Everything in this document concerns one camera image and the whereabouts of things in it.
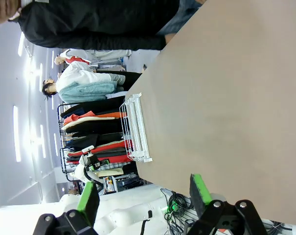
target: black jacket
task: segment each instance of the black jacket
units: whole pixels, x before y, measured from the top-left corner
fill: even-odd
[[[179,0],[33,1],[17,22],[42,47],[161,50],[165,38],[155,34],[178,7]]]

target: mannequin head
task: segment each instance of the mannequin head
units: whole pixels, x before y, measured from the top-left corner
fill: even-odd
[[[15,15],[21,7],[21,0],[0,0],[0,24]]]
[[[46,96],[47,99],[57,94],[55,82],[53,79],[43,81],[42,85],[42,93]]]
[[[54,63],[55,63],[56,65],[60,65],[60,64],[62,64],[62,63],[65,62],[65,59],[66,59],[66,58],[61,57],[61,56],[58,55],[57,57],[55,57],[55,59],[54,59]]]

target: person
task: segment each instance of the person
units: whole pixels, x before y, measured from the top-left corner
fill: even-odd
[[[42,93],[47,98],[59,94],[65,103],[77,103],[106,99],[106,95],[118,91],[128,91],[141,73],[92,71],[86,63],[74,61],[54,82],[43,81]]]
[[[161,50],[205,0],[0,0],[0,24],[17,22],[42,47]]]
[[[99,64],[114,62],[121,57],[130,56],[131,50],[80,50],[80,49],[67,49],[60,55],[55,57],[54,63],[60,65],[62,63],[70,64],[73,61],[85,62],[90,64]]]

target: light blue garment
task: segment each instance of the light blue garment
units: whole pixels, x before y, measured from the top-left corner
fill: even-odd
[[[112,94],[116,91],[117,82],[93,82],[86,85],[79,85],[73,82],[59,91],[59,97],[65,103],[80,103],[106,99],[106,94]]]

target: white wire rack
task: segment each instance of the white wire rack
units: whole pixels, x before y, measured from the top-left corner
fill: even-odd
[[[131,95],[119,108],[127,156],[137,162],[151,162],[140,104],[141,93]]]

